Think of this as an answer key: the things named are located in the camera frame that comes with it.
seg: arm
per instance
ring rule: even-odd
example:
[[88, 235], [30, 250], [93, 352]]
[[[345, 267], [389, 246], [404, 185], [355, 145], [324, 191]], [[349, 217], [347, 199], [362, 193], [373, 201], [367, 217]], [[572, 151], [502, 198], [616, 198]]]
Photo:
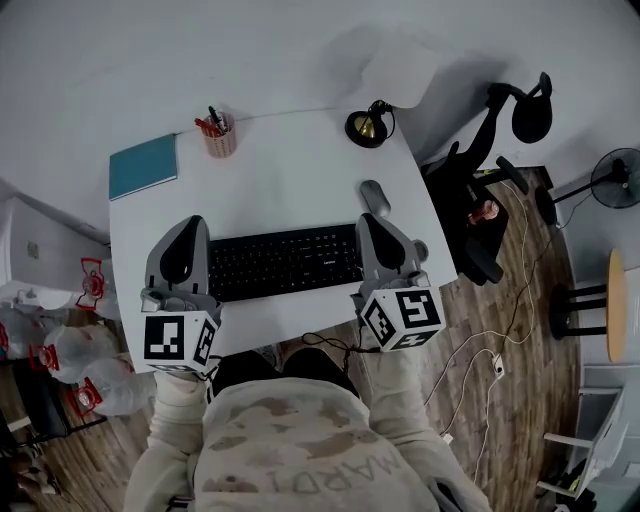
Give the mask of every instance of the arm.
[[367, 353], [363, 359], [372, 388], [371, 429], [396, 447], [425, 485], [432, 479], [445, 484], [465, 512], [490, 511], [487, 497], [429, 425], [413, 363], [415, 350]]
[[190, 496], [187, 461], [202, 449], [204, 383], [190, 374], [156, 372], [158, 392], [149, 447], [137, 462], [125, 495], [125, 512], [166, 510], [173, 496]]

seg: black keyboard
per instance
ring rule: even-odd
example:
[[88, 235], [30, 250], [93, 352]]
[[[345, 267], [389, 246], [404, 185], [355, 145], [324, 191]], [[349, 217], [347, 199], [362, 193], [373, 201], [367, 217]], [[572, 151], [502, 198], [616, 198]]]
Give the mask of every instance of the black keyboard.
[[209, 293], [222, 302], [362, 281], [355, 224], [212, 240]]

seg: person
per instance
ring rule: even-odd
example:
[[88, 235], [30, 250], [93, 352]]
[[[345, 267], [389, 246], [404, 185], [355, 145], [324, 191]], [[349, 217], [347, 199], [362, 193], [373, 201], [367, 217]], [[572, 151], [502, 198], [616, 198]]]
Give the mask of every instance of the person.
[[414, 350], [362, 354], [369, 408], [317, 348], [281, 373], [256, 352], [226, 357], [208, 398], [193, 376], [157, 372], [124, 510], [490, 511], [429, 426]]

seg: gray mouse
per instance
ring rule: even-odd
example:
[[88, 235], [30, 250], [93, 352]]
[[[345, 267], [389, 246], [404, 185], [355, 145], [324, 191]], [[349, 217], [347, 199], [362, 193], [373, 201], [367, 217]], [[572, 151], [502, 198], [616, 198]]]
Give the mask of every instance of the gray mouse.
[[360, 184], [360, 193], [371, 213], [380, 217], [389, 215], [391, 205], [384, 195], [380, 183], [375, 180], [365, 180]]

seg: teal notebook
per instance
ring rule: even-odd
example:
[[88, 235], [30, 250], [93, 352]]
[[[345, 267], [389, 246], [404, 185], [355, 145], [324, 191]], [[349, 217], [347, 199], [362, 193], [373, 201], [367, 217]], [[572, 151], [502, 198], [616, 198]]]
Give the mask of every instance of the teal notebook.
[[176, 136], [165, 135], [111, 155], [109, 199], [132, 194], [178, 176]]

